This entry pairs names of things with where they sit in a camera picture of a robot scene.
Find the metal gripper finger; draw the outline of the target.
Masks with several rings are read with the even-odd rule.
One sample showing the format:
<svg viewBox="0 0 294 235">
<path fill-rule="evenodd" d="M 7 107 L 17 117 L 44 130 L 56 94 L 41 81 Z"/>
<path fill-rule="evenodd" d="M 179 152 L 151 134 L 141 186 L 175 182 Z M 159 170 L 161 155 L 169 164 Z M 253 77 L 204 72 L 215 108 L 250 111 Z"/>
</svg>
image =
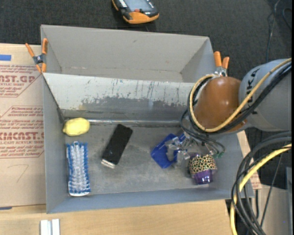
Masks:
<svg viewBox="0 0 294 235">
<path fill-rule="evenodd" d="M 175 137 L 165 142 L 167 148 L 179 148 L 179 138 Z"/>
<path fill-rule="evenodd" d="M 180 163 L 183 159 L 182 150 L 168 149 L 166 152 L 167 159 L 172 163 Z"/>
</svg>

